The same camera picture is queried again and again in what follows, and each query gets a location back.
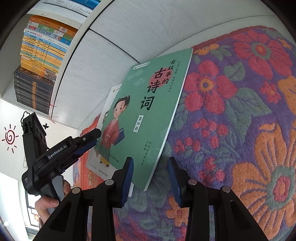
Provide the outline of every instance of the window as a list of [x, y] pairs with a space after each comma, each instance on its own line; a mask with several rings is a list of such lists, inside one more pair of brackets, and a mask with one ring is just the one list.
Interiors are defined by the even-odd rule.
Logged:
[[41, 196], [34, 196], [31, 194], [28, 194], [26, 192], [26, 204], [27, 204], [27, 210], [28, 210], [28, 215], [30, 219], [30, 224], [35, 227], [39, 227], [39, 218], [40, 216], [38, 215], [36, 209], [35, 209], [35, 202], [39, 200]]

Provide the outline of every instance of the cartoon girl illustration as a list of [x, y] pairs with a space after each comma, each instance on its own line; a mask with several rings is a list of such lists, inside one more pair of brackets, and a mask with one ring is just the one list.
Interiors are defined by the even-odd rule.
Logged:
[[94, 147], [96, 151], [96, 156], [98, 157], [101, 154], [100, 163], [104, 163], [107, 167], [109, 166], [110, 159], [110, 148], [111, 145], [119, 137], [119, 124], [118, 117], [126, 110], [131, 100], [130, 96], [118, 99], [114, 108], [113, 108], [113, 120], [109, 122], [102, 134], [102, 142], [97, 149], [97, 146]]

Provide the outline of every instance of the white wall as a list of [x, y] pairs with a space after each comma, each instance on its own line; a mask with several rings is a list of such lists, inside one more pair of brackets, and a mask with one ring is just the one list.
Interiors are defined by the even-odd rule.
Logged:
[[20, 208], [18, 181], [0, 173], [0, 216], [15, 241], [28, 241]]
[[[17, 180], [21, 180], [22, 174], [27, 170], [23, 167], [25, 152], [22, 140], [23, 130], [20, 123], [23, 113], [23, 109], [0, 99], [0, 172]], [[75, 129], [58, 123], [54, 124], [41, 116], [38, 118], [42, 125], [47, 123], [50, 126], [46, 129], [46, 141], [49, 148], [68, 136], [77, 137], [78, 131]], [[5, 141], [5, 133], [9, 129], [14, 131], [15, 136], [18, 136], [12, 145]], [[63, 176], [73, 185], [72, 167], [67, 169]]]

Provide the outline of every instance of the stacked books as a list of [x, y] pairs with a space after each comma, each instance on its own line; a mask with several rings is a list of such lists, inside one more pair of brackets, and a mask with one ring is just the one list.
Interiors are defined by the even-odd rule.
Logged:
[[24, 29], [21, 65], [14, 72], [17, 101], [45, 114], [59, 68], [77, 29], [32, 16]]
[[46, 4], [57, 5], [80, 13], [84, 16], [89, 16], [92, 10], [101, 2], [98, 0], [41, 0]]

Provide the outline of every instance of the blue gripper pad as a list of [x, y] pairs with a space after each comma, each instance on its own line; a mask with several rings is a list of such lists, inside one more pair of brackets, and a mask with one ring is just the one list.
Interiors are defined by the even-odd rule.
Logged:
[[131, 158], [131, 162], [128, 166], [128, 170], [126, 172], [126, 176], [122, 185], [121, 200], [120, 200], [120, 204], [122, 206], [124, 206], [124, 204], [128, 200], [128, 193], [130, 190], [132, 177], [133, 177], [133, 159]]
[[176, 203], [178, 203], [179, 206], [181, 206], [181, 204], [182, 204], [181, 187], [180, 187], [179, 182], [177, 180], [176, 173], [175, 173], [175, 170], [173, 168], [173, 165], [172, 165], [172, 162], [170, 159], [168, 161], [168, 175], [170, 178], [170, 184], [172, 185], [172, 190], [173, 190], [173, 194], [175, 197], [175, 201], [176, 201]]

